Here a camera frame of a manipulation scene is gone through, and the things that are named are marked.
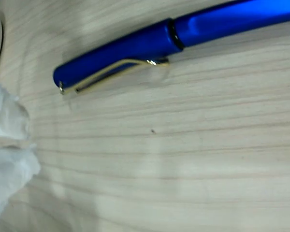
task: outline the wooden table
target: wooden table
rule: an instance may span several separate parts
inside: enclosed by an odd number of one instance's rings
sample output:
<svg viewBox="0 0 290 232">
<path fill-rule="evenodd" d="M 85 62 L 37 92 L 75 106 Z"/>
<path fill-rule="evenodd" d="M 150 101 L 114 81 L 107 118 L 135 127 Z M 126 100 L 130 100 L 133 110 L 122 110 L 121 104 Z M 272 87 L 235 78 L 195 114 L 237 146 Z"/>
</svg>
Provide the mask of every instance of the wooden table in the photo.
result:
<svg viewBox="0 0 290 232">
<path fill-rule="evenodd" d="M 0 0 L 0 81 L 32 134 L 0 146 L 36 143 L 42 165 L 0 231 L 290 232 L 290 23 L 187 49 L 163 80 L 141 70 L 70 99 L 52 80 L 78 54 L 224 1 Z"/>
</svg>

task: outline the light wood surface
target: light wood surface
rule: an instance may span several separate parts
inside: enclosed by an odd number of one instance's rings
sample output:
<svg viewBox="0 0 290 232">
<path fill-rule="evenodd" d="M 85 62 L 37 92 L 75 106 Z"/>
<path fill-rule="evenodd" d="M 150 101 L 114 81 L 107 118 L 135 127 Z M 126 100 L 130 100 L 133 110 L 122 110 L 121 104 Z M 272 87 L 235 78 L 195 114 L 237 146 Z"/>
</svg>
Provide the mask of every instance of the light wood surface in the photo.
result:
<svg viewBox="0 0 290 232">
<path fill-rule="evenodd" d="M 0 0 L 0 81 L 42 165 L 1 232 L 290 232 L 290 23 L 187 49 L 163 81 L 142 70 L 73 99 L 52 81 L 77 54 L 224 1 Z"/>
</svg>

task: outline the pen cap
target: pen cap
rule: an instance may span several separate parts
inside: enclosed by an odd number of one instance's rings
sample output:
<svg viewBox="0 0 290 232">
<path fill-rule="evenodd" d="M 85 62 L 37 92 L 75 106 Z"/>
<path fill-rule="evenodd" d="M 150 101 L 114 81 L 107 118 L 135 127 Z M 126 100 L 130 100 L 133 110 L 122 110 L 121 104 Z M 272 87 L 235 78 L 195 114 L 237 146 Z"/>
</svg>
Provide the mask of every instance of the pen cap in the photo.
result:
<svg viewBox="0 0 290 232">
<path fill-rule="evenodd" d="M 174 21 L 184 46 L 290 21 L 290 0 L 235 0 Z"/>
<path fill-rule="evenodd" d="M 135 31 L 80 57 L 54 71 L 54 82 L 59 87 L 71 87 L 101 69 L 122 59 L 158 59 L 182 51 L 174 41 L 172 20 L 166 19 Z M 118 67 L 119 72 L 125 67 Z"/>
</svg>

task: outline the white cloth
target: white cloth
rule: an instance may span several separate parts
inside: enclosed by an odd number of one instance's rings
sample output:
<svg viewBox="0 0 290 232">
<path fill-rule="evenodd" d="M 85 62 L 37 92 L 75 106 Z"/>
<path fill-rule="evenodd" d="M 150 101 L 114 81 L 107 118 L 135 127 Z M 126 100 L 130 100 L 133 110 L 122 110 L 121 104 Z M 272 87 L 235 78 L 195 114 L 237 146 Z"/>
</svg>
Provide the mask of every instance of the white cloth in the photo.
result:
<svg viewBox="0 0 290 232">
<path fill-rule="evenodd" d="M 8 199 L 39 173 L 41 167 L 34 149 L 35 145 L 28 149 L 0 148 L 0 215 Z"/>
</svg>

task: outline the gold pen clip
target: gold pen clip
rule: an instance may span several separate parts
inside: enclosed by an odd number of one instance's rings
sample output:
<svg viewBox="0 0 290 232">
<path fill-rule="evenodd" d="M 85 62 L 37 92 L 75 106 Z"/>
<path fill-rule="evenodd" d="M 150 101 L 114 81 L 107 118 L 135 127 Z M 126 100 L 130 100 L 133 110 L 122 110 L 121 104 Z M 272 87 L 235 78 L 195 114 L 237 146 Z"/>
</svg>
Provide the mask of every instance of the gold pen clip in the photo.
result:
<svg viewBox="0 0 290 232">
<path fill-rule="evenodd" d="M 120 66 L 129 64 L 132 66 L 124 68 L 120 71 L 112 72 L 113 70 L 116 70 Z M 126 71 L 129 71 L 132 68 L 135 68 L 139 65 L 165 66 L 168 64 L 169 60 L 167 58 L 159 60 L 122 59 L 92 74 L 88 78 L 80 81 L 79 83 L 75 84 L 72 87 L 65 88 L 62 82 L 60 82 L 59 89 L 61 94 L 67 94 L 73 90 L 75 90 L 76 93 L 84 93 L 85 90 L 87 91 L 89 89 L 92 89 L 97 84 L 101 84 L 102 82 L 109 80 L 110 78 L 116 77 L 119 74 L 125 73 Z"/>
</svg>

